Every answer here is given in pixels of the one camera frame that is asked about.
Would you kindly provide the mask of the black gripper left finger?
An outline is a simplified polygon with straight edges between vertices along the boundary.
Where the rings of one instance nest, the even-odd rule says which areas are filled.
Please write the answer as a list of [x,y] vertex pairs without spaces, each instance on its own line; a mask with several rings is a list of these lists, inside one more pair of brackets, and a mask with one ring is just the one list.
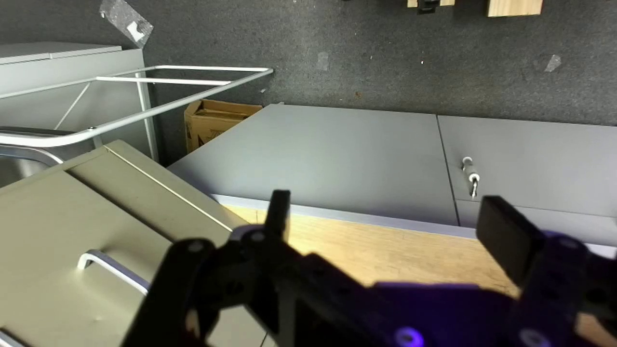
[[215,247],[208,239],[173,243],[121,347],[212,347],[225,308],[242,306],[277,347],[360,347],[352,324],[323,285],[335,270],[287,245],[291,193],[273,191],[266,220],[237,227]]

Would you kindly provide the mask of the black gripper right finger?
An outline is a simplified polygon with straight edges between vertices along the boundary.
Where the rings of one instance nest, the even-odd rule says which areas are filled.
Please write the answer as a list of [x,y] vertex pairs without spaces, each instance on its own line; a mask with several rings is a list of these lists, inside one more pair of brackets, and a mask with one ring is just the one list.
[[617,335],[617,258],[593,254],[570,235],[541,231],[497,195],[482,198],[476,237],[520,289],[507,316],[509,341],[580,347],[578,314]]

